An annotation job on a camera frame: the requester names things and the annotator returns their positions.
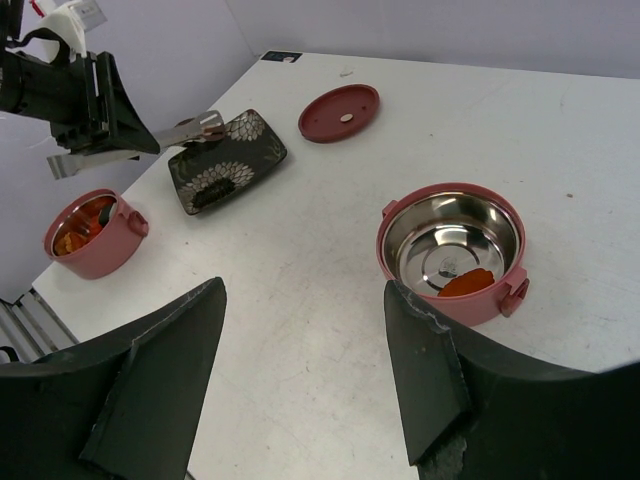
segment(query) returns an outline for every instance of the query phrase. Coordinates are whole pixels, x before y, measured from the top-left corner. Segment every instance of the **gray wall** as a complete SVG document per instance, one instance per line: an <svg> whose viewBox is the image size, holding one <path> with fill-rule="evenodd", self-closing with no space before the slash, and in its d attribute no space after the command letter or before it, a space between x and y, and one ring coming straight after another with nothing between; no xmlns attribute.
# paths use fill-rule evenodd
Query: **gray wall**
<svg viewBox="0 0 640 480"><path fill-rule="evenodd" d="M640 78L637 0L228 0L269 48Z"/></svg>
<svg viewBox="0 0 640 480"><path fill-rule="evenodd" d="M138 113L153 131L206 110L253 62L224 0L102 0L109 21L88 34L109 51ZM37 18L29 7L23 35ZM112 164L54 181L57 151L44 122L0 112L0 298L13 301L48 265L42 237L74 198L99 187L122 192L153 161Z"/></svg>

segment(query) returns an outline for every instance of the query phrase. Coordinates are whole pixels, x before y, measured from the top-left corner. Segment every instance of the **black tray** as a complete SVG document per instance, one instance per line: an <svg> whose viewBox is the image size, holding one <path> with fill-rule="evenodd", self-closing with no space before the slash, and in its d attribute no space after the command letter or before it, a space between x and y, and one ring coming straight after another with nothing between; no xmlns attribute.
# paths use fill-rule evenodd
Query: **black tray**
<svg viewBox="0 0 640 480"><path fill-rule="evenodd" d="M255 110L227 123L222 140L184 147L169 160L169 171L189 215L250 188L287 156L282 141Z"/></svg>

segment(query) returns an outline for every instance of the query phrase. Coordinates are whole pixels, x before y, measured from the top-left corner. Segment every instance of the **pink pot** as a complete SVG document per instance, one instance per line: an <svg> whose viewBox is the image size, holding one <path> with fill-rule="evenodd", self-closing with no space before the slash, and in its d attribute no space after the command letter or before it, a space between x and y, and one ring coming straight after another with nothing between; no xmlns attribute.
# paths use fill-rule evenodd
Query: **pink pot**
<svg viewBox="0 0 640 480"><path fill-rule="evenodd" d="M382 216L376 250L384 275L445 315L473 326L509 317L524 300L524 225L497 193L465 183L432 185L392 201ZM475 268L492 271L495 283L469 295L437 296L452 278Z"/></svg>
<svg viewBox="0 0 640 480"><path fill-rule="evenodd" d="M61 236L70 231L86 232L89 216L94 214L97 201L113 204L110 219L102 231L73 253L56 255L54 245ZM138 211L113 190L100 189L81 196L56 217L44 237L44 250L51 260L79 277L91 280L117 270L133 255L148 233L149 224Z"/></svg>

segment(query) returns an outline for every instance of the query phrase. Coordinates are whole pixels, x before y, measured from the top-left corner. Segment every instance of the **pink handle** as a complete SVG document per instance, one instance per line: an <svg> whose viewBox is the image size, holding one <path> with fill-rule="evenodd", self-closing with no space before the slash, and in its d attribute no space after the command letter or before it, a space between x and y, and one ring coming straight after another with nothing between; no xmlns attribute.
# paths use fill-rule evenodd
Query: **pink handle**
<svg viewBox="0 0 640 480"><path fill-rule="evenodd" d="M393 210L393 207L395 207L398 204L397 200L391 200L389 202L389 205L387 205L386 207L384 207L382 209L382 218L386 217L387 215L389 215L389 213L391 212L391 210Z"/></svg>
<svg viewBox="0 0 640 480"><path fill-rule="evenodd" d="M527 278L527 271L524 268L516 267L507 280L507 285L511 287L511 290L500 302L500 313L502 315L509 318L518 309L527 296L530 283Z"/></svg>
<svg viewBox="0 0 640 480"><path fill-rule="evenodd" d="M140 235L142 238L149 235L149 222L147 222L140 212L137 212L136 210L129 213L127 226L133 233Z"/></svg>

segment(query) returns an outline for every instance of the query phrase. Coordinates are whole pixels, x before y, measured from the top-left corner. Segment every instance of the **white table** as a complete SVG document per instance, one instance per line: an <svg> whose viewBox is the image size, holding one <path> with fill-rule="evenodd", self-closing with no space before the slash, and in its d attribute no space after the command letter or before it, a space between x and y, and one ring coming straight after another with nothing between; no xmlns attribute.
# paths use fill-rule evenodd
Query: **white table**
<svg viewBox="0 0 640 480"><path fill-rule="evenodd" d="M360 135L305 141L298 115L350 83L380 92ZM528 232L529 295L478 328L586 370L640 358L640 81L305 54L258 61L216 104L255 108L290 151L257 188L188 217L159 159L125 194L151 225L93 282L52 265L35 288L81 341L204 280L229 303L190 469L206 479L415 479L407 466L375 258L382 208L466 181Z"/></svg>

